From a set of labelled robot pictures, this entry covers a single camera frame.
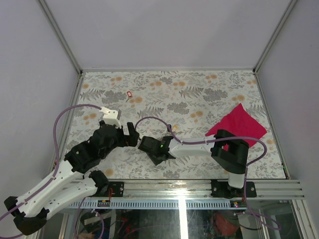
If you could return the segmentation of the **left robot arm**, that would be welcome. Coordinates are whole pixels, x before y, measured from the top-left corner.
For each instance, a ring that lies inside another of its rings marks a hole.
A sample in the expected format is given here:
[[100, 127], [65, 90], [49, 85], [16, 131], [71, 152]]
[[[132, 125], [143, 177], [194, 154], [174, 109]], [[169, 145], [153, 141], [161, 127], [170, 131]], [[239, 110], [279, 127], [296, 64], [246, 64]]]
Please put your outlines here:
[[4, 204], [17, 229], [28, 236], [40, 230], [57, 212], [80, 198], [105, 196], [109, 180], [100, 170], [93, 170], [117, 147], [137, 146], [139, 133], [132, 122], [129, 134], [122, 127], [99, 122], [100, 127], [86, 141], [72, 147], [38, 185], [19, 197], [9, 196]]

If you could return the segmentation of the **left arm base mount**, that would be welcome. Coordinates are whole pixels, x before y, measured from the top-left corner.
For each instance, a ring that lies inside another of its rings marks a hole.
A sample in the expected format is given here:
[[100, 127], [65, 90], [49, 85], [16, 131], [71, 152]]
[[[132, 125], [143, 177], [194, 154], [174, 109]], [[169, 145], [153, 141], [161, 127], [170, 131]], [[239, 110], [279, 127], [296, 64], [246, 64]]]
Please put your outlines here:
[[108, 197], [108, 198], [121, 198], [124, 195], [124, 182], [113, 181], [99, 187], [94, 196]]

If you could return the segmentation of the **floral table mat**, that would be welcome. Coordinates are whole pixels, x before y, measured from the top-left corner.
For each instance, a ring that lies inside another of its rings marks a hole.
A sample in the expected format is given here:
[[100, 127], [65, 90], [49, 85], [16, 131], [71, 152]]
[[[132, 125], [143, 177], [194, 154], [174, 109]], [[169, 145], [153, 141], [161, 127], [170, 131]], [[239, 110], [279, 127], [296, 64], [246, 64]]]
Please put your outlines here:
[[119, 109], [122, 125], [133, 122], [141, 136], [161, 139], [168, 135], [166, 124], [179, 138], [202, 137], [238, 105], [266, 129], [262, 142], [268, 152], [263, 155], [259, 143], [250, 148], [248, 178], [284, 179], [285, 168], [250, 70], [85, 72], [65, 152], [98, 127], [103, 116], [97, 107]]

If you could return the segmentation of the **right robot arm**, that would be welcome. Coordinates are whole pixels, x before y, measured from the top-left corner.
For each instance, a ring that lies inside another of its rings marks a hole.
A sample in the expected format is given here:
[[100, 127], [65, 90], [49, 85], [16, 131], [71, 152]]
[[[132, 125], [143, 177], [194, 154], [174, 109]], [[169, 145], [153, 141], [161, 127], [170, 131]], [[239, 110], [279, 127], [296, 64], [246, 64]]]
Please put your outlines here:
[[165, 136], [158, 140], [144, 136], [138, 149], [146, 153], [154, 165], [187, 156], [210, 156], [228, 172], [228, 193], [236, 197], [245, 191], [249, 144], [226, 130], [220, 129], [215, 135], [203, 138]]

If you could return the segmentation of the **red tag key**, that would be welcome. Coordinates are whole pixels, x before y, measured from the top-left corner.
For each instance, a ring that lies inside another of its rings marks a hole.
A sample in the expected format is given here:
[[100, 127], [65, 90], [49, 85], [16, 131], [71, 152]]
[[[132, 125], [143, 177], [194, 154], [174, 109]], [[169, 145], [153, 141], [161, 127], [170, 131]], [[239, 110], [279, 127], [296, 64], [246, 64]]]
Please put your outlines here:
[[129, 101], [133, 97], [132, 92], [127, 91], [127, 96], [128, 96], [127, 101]]

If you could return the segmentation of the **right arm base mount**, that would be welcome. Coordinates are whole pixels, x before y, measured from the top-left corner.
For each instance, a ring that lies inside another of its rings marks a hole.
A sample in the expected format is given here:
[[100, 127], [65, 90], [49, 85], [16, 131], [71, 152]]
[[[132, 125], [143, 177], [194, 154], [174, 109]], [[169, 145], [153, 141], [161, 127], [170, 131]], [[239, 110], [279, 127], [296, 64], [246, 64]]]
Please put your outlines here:
[[244, 192], [246, 192], [247, 198], [256, 198], [256, 187], [254, 182], [248, 181], [246, 182], [246, 187], [238, 189], [229, 186], [227, 181], [219, 181], [217, 179], [210, 180], [211, 183], [211, 196], [213, 198], [244, 198]]

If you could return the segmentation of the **silver keyring bunch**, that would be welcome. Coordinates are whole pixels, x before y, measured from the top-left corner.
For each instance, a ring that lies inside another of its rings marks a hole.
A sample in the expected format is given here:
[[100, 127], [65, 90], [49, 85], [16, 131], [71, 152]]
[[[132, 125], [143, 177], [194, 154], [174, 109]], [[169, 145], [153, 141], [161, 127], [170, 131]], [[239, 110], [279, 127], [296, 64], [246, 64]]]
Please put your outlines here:
[[164, 134], [164, 136], [162, 137], [162, 139], [164, 139], [164, 138], [173, 138], [173, 136], [172, 136], [172, 134], [170, 132], [166, 132]]

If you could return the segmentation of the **aluminium front rail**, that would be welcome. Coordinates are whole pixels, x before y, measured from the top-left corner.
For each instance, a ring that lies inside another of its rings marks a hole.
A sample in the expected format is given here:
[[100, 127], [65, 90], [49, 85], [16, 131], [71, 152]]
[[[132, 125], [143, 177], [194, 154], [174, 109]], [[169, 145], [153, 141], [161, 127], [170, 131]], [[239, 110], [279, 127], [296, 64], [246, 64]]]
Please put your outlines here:
[[[124, 180], [122, 199], [211, 199], [217, 188], [211, 180]], [[298, 180], [257, 179], [247, 190], [256, 193], [255, 200], [304, 200], [305, 192]]]

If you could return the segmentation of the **pink cloth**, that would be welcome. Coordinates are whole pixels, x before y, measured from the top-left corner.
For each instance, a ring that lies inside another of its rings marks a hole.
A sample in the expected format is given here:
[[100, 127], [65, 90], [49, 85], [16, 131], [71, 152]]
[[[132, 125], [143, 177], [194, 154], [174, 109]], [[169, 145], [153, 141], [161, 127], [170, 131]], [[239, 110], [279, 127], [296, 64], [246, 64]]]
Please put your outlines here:
[[266, 129], [245, 111], [242, 104], [237, 105], [205, 135], [215, 135], [219, 129], [224, 129], [235, 136], [247, 136], [257, 139], [261, 139], [267, 133]]

